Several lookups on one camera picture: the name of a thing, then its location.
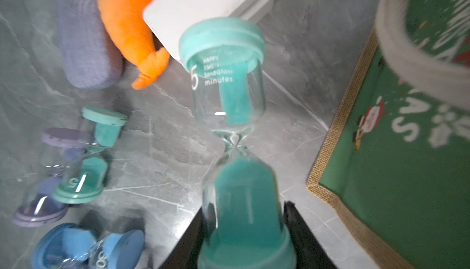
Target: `blue plastic cap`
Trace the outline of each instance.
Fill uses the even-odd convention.
[[[189,72],[191,58],[195,55],[221,46],[238,47],[236,54],[226,58],[255,58],[254,64],[263,63],[266,45],[263,33],[251,22],[238,18],[214,18],[192,25],[179,39],[179,56]]]
[[[65,257],[62,250],[62,233],[69,228],[77,227],[74,223],[64,223],[52,228],[39,241],[31,255],[32,269],[50,269],[50,259],[55,261]]]
[[[109,244],[105,242],[103,250],[110,252],[108,269],[133,269],[144,250],[145,236],[141,230],[133,230],[125,233],[122,237],[113,237]]]

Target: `burlap trim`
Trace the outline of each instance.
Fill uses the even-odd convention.
[[[377,36],[375,30],[372,29],[367,39],[366,45],[359,56],[356,68],[352,75],[351,81],[346,89],[338,112],[336,113],[333,123],[326,135],[325,142],[321,146],[317,160],[312,167],[312,172],[308,178],[307,188],[315,196],[332,206],[338,213],[339,218],[348,228],[351,235],[372,257],[378,266],[385,269],[414,269],[414,267],[392,247],[384,242],[369,227],[363,224],[356,216],[346,207],[340,197],[324,188],[319,184],[321,175],[335,149],[339,137],[343,132],[344,125],[349,118],[349,113],[353,109],[359,90],[361,89],[364,78],[366,77],[369,66],[372,63],[374,55],[378,47]]]
[[[333,123],[325,137],[325,142],[321,146],[320,153],[318,154],[317,160],[312,167],[312,172],[308,177],[307,188],[309,191],[327,202],[330,206],[333,205],[333,197],[336,195],[318,183],[334,149],[336,148],[339,137],[343,132],[344,125],[346,125],[346,122],[348,121],[349,113],[351,113],[351,110],[353,109],[354,102],[359,94],[359,90],[364,82],[364,78],[369,70],[370,63],[374,58],[377,47],[377,36],[374,28],[372,28],[369,37],[367,38],[366,45],[359,56],[351,81],[348,84],[338,111],[333,119]]]

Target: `orange stuffed toy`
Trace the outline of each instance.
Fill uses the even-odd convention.
[[[136,90],[153,83],[168,66],[170,54],[155,50],[153,35],[142,12],[152,0],[98,0],[104,26],[122,55],[140,70]]]

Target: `hourglass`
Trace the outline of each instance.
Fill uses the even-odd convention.
[[[31,255],[32,269],[134,269],[142,254],[141,230],[108,233],[97,239],[94,232],[74,223],[52,228]]]
[[[294,269],[275,174],[243,144],[266,109],[261,30],[240,19],[209,19],[185,31],[179,47],[191,74],[196,120],[225,143],[203,178],[198,268]]]
[[[126,115],[113,110],[85,106],[82,108],[79,126],[84,133],[80,137],[80,142],[84,144],[89,154],[101,153],[114,146],[127,119]]]
[[[38,227],[60,220],[67,213],[67,205],[52,198],[53,190],[62,181],[62,174],[85,152],[78,130],[49,128],[41,133],[42,154],[39,156],[38,180],[24,194],[13,223],[22,227]]]

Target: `marble tile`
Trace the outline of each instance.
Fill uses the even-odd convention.
[[[245,143],[273,167],[281,199],[296,203],[339,268],[375,265],[305,183],[377,1],[276,0],[259,22],[267,40],[267,112]],[[102,196],[70,209],[59,223],[96,222],[103,231],[123,229],[116,223],[125,219],[143,223],[146,250],[158,267],[200,207],[201,179],[223,144],[196,124],[190,80],[175,61],[140,91],[130,86],[138,75],[131,64],[122,80],[106,90],[71,86],[56,46],[54,13],[54,0],[0,0],[1,267],[29,268],[32,250],[54,226],[23,229],[13,226],[11,217],[38,178],[39,133],[47,127],[76,127],[84,105],[112,108],[130,119],[105,154],[110,169]]]

